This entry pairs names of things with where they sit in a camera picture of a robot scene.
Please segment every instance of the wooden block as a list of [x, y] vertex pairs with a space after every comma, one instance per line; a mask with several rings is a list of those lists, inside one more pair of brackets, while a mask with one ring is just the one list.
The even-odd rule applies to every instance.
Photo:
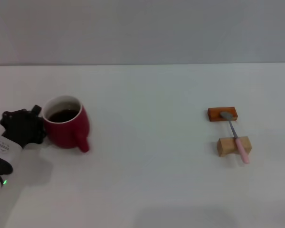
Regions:
[[[245, 136], [245, 137], [239, 137], [239, 139], [241, 140], [246, 153], [249, 154], [252, 149], [249, 138]], [[233, 137], [220, 138], [217, 143], [217, 150], [220, 157], [224, 157], [230, 153], [238, 154], [235, 138]]]
[[237, 120], [238, 114], [235, 107], [220, 107], [220, 108], [209, 108], [208, 117], [211, 122], [214, 121], [227, 121], [225, 118], [220, 116], [221, 112], [229, 112], [233, 115], [232, 120]]

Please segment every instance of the white tabletop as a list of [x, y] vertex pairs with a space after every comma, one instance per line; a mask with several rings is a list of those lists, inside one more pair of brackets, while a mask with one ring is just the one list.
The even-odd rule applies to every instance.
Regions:
[[[28, 145], [0, 228], [285, 228], [285, 64], [0, 67], [0, 118], [62, 94], [86, 107], [93, 151]], [[249, 165], [217, 155], [220, 106]]]

